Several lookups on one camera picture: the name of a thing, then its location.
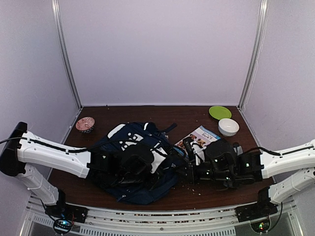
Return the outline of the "navy blue backpack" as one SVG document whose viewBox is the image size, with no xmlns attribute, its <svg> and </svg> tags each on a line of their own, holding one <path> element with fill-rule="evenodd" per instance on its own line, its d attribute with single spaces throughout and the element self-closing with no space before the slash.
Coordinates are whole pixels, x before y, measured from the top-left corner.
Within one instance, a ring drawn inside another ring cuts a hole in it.
<svg viewBox="0 0 315 236">
<path fill-rule="evenodd" d="M 118 202 L 148 205 L 177 183 L 183 153 L 166 134 L 177 125 L 159 130 L 153 122 L 121 123 L 94 144 L 88 179 Z"/>
</svg>

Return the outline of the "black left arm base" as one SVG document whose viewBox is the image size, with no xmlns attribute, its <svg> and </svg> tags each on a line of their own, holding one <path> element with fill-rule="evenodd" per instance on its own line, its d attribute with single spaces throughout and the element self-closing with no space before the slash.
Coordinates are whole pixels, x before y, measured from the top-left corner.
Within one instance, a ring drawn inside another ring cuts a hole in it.
<svg viewBox="0 0 315 236">
<path fill-rule="evenodd" d="M 45 207 L 45 213 L 50 216 L 78 223 L 85 223 L 88 214 L 86 207 L 67 204 L 65 201 L 65 193 L 59 189 L 56 203 L 51 206 L 45 205 Z"/>
</svg>

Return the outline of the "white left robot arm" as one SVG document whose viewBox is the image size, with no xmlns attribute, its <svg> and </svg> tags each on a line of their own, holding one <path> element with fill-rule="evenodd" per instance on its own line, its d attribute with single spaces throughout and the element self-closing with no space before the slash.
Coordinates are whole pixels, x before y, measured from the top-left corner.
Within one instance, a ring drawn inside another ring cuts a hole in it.
<svg viewBox="0 0 315 236">
<path fill-rule="evenodd" d="M 177 181 L 172 171 L 173 147 L 165 132 L 152 122 L 121 123 L 89 148 L 42 139 L 20 122 L 4 143 L 1 172 L 18 177 L 59 218 L 71 213 L 64 202 L 65 194 L 45 180 L 35 164 L 88 179 L 116 200 L 129 204 L 155 202 Z"/>
</svg>

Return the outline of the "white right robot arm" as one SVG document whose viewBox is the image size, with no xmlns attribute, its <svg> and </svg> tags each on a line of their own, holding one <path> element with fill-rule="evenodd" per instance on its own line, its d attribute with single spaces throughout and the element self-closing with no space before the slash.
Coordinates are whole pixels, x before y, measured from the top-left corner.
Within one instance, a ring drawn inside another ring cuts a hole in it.
<svg viewBox="0 0 315 236">
<path fill-rule="evenodd" d="M 241 147 L 219 139 L 206 146 L 190 137 L 183 139 L 188 161 L 188 176 L 191 182 L 197 179 L 222 182 L 227 188 L 253 184 L 278 174 L 295 173 L 280 183 L 261 189 L 258 200 L 252 206 L 257 217 L 264 216 L 271 206 L 315 181 L 315 142 L 279 151 L 254 147 L 241 152 Z"/>
</svg>

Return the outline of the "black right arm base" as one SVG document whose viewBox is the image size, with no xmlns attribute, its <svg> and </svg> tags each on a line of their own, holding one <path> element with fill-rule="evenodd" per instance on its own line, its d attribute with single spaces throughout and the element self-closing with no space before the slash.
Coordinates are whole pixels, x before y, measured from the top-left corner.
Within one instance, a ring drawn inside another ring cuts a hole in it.
<svg viewBox="0 0 315 236">
<path fill-rule="evenodd" d="M 238 222 L 251 221 L 258 218 L 267 217 L 278 212 L 277 205 L 271 203 L 269 189 L 270 187 L 265 187 L 259 190 L 258 200 L 256 203 L 238 206 L 235 208 Z"/>
</svg>

